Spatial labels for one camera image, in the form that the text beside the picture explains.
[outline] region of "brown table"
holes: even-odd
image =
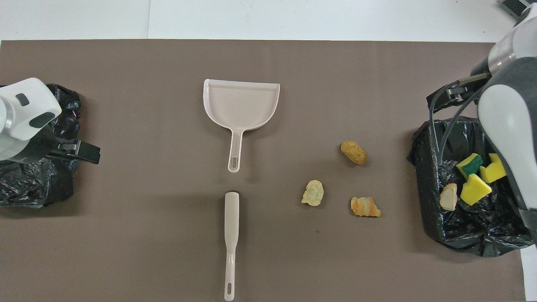
[[[235,301],[524,300],[517,251],[480,258],[429,239],[411,135],[425,96],[469,74],[490,44],[432,42],[3,41],[0,83],[28,77],[80,93],[75,195],[0,210],[1,301],[223,301],[223,197],[241,195]],[[202,104],[206,78],[277,82],[280,102],[230,133]],[[439,114],[449,117],[453,111]],[[355,140],[358,167],[339,152]],[[308,181],[325,189],[301,204]],[[382,218],[355,217],[371,196]]]

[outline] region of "green and yellow sponge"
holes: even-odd
[[[492,192],[491,187],[475,174],[468,176],[468,182],[462,185],[461,199],[468,205],[474,205],[481,198]]]
[[[498,179],[507,175],[498,154],[489,153],[489,157],[491,161],[490,165],[488,165],[486,168],[483,166],[479,167],[481,179],[486,183],[497,181]]]
[[[483,159],[477,153],[470,154],[465,160],[456,165],[461,174],[468,179],[468,175],[476,174],[479,167],[483,164]]]

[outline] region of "plastic bag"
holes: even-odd
[[[62,108],[49,125],[57,137],[75,139],[81,105],[78,93],[56,84],[47,87]],[[77,162],[49,158],[31,164],[0,161],[0,206],[42,207],[67,200],[73,194],[72,173]]]
[[[444,134],[449,119],[435,121],[437,140]],[[469,206],[460,198],[455,211],[440,207],[440,192],[448,183],[457,184],[460,195],[466,179],[455,167],[471,153],[490,164],[488,153],[495,153],[477,119],[461,117],[448,137],[442,163],[437,165],[429,122],[412,137],[408,160],[416,167],[419,203],[425,233],[446,247],[482,257],[501,256],[533,244],[516,207],[507,177],[490,184],[492,193]]]

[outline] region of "snack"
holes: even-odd
[[[492,192],[492,189],[489,185],[477,175],[470,174],[468,176],[468,182],[462,185],[461,199],[465,203],[473,205],[490,192]]]
[[[341,152],[355,164],[362,165],[366,162],[367,153],[355,141],[344,141],[341,144]]]
[[[489,157],[491,161],[490,165],[488,165],[486,168],[483,166],[479,167],[481,179],[486,183],[497,181],[498,179],[507,175],[498,154],[489,153]]]
[[[318,206],[323,199],[324,189],[323,184],[318,180],[312,180],[306,186],[306,191],[302,195],[302,203],[310,206]]]
[[[376,207],[371,197],[353,197],[351,199],[351,210],[356,216],[380,217],[381,212]]]
[[[457,204],[457,184],[448,183],[440,193],[440,206],[447,211],[455,211]]]
[[[483,164],[483,159],[477,153],[470,154],[465,160],[456,165],[457,169],[468,180],[468,175],[475,174],[479,171],[479,166]]]

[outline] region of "white dustpan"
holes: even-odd
[[[279,95],[280,84],[205,80],[203,103],[207,115],[231,130],[228,162],[231,173],[237,173],[241,166],[242,134],[270,120]]]

